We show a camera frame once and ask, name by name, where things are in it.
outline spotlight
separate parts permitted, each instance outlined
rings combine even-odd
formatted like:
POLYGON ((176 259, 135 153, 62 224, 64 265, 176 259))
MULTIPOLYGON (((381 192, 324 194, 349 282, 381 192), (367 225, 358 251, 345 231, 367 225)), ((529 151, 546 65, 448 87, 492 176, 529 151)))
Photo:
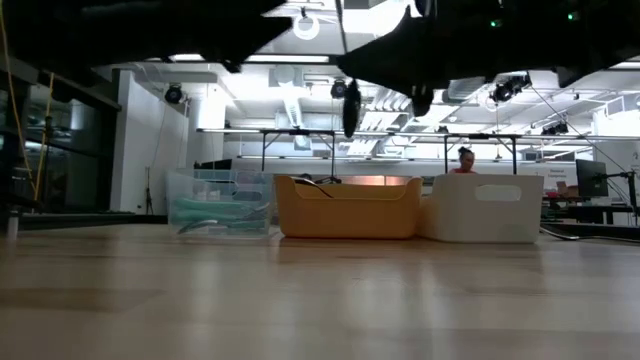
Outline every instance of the spotlight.
POLYGON ((182 92, 182 85, 171 84, 169 90, 164 94, 164 99, 169 104, 180 104, 184 100, 184 93, 182 92))
POLYGON ((556 125, 556 133, 557 134, 568 134, 569 133, 569 127, 567 126, 567 123, 560 123, 560 124, 556 125))
POLYGON ((569 133, 569 126, 566 122, 558 123, 554 126, 542 129, 540 135, 564 135, 569 133))
POLYGON ((337 79, 331 87, 331 97, 334 99, 342 99, 347 91, 347 83, 342 79, 337 79))
POLYGON ((496 89, 489 95, 495 103, 507 102, 522 92, 522 89, 531 85, 531 78, 526 76, 514 76, 504 83, 496 84, 496 89))

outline ceiling light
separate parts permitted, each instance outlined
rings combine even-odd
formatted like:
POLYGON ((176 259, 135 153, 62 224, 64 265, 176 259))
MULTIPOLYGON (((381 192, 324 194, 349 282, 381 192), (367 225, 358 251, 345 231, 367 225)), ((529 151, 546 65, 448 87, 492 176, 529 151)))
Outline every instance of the ceiling light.
POLYGON ((252 55, 245 62, 263 63, 305 63, 305 64, 328 64, 329 57, 322 55, 252 55))
MULTIPOLYGON (((280 159, 279 156, 265 156, 265 159, 280 159)), ((262 159, 260 155, 238 155, 238 159, 262 159)))
POLYGON ((625 61, 610 67, 612 70, 640 70, 640 61, 625 61))
POLYGON ((382 131, 356 131, 356 132, 353 133, 353 135, 359 135, 359 136, 387 136, 387 135, 389 135, 389 133, 382 132, 382 131))
POLYGON ((258 134, 258 129, 198 129, 200 132, 225 133, 225 134, 258 134))
POLYGON ((438 133, 407 133, 407 132, 400 132, 400 133, 396 133, 396 136, 412 136, 412 137, 444 137, 445 134, 438 134, 438 133))
POLYGON ((531 79, 528 75, 514 76, 504 83, 496 84, 496 89, 489 95, 489 98, 496 104, 507 102, 529 85, 531 85, 531 79))
POLYGON ((204 61, 200 54, 178 54, 170 57, 173 61, 204 61))

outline woman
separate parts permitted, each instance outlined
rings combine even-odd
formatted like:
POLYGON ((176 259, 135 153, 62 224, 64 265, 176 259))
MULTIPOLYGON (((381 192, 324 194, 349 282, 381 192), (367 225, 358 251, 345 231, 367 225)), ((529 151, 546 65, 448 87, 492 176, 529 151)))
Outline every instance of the woman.
POLYGON ((460 167, 452 169, 449 171, 449 174, 475 174, 476 172, 471 170, 473 168, 473 163, 476 160, 476 155, 473 151, 466 147, 461 147, 458 149, 458 153, 460 154, 460 167))

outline white bin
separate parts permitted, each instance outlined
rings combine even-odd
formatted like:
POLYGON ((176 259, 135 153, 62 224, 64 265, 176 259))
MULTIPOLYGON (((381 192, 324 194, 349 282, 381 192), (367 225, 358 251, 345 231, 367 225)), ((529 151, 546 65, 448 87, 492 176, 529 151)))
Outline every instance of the white bin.
POLYGON ((447 242, 533 243, 543 185, 542 176, 440 175, 420 204, 417 234, 447 242))

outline hanging light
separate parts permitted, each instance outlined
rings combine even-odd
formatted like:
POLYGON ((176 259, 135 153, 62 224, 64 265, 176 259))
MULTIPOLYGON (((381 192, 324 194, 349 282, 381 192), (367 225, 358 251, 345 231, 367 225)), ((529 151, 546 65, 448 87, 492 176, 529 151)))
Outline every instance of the hanging light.
POLYGON ((174 105, 180 104, 182 101, 184 101, 185 96, 184 96, 184 92, 182 92, 182 85, 180 84, 169 85, 169 89, 164 94, 164 99, 169 104, 174 104, 174 105))
POLYGON ((336 79, 331 87, 331 97, 334 99, 344 98, 344 94, 347 92, 347 83, 344 79, 336 79))
POLYGON ((313 40, 320 34, 320 20, 315 15, 307 15, 306 9, 302 8, 300 15, 293 21, 293 33, 301 40, 313 40), (303 30, 300 24, 305 19, 311 20, 311 27, 303 30))

